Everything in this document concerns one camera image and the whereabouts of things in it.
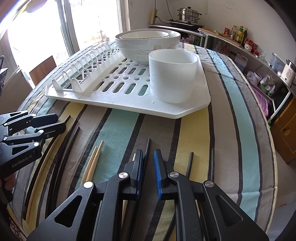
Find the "person's left hand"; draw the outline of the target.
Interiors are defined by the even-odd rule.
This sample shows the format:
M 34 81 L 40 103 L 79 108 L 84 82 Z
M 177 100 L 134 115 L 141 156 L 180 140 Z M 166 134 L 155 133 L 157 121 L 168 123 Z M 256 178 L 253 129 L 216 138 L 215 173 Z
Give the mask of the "person's left hand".
M 4 179 L 4 187 L 6 190 L 12 190 L 16 185 L 16 174 L 13 173 Z

